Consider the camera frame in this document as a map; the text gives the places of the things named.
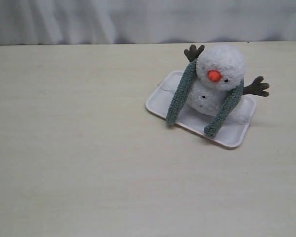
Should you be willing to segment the green knitted scarf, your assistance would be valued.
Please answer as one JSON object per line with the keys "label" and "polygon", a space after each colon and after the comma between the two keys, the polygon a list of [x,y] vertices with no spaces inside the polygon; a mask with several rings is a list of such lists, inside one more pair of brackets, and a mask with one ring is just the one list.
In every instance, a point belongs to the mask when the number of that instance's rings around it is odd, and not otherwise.
{"label": "green knitted scarf", "polygon": [[174,125],[187,104],[202,114],[214,117],[204,128],[204,133],[214,138],[243,95],[244,75],[243,61],[202,61],[200,58],[191,61],[170,103],[167,123]]}

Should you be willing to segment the white plush snowman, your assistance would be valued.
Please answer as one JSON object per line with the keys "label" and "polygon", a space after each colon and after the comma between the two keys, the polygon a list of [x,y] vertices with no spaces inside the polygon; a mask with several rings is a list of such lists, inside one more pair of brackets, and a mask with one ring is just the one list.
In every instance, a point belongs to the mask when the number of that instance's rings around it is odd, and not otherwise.
{"label": "white plush snowman", "polygon": [[269,96],[269,84],[262,76],[247,86],[243,85],[246,73],[244,56],[230,45],[206,49],[192,44],[184,50],[189,65],[181,81],[186,87],[186,103],[198,113],[214,117],[228,96],[239,89],[240,95]]}

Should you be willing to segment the white rectangular plastic tray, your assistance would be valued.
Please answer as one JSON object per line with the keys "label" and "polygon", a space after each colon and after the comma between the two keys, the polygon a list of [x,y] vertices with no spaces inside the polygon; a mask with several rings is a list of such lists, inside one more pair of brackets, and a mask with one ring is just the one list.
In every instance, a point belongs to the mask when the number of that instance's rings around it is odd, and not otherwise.
{"label": "white rectangular plastic tray", "polygon": [[[152,114],[166,118],[170,102],[181,80],[183,71],[172,71],[161,81],[155,91],[146,100],[146,109]],[[211,140],[227,148],[236,148],[241,145],[250,126],[256,110],[256,100],[252,96],[242,96],[239,104],[226,118],[215,138]],[[198,113],[188,105],[181,110],[176,125],[202,137],[204,127],[212,120],[211,116]]]}

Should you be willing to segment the white backdrop curtain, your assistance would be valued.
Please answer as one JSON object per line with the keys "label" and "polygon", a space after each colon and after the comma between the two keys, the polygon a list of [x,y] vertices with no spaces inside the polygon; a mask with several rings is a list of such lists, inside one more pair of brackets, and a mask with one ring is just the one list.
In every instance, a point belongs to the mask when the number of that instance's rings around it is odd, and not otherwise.
{"label": "white backdrop curtain", "polygon": [[296,41],[296,0],[0,0],[0,45]]}

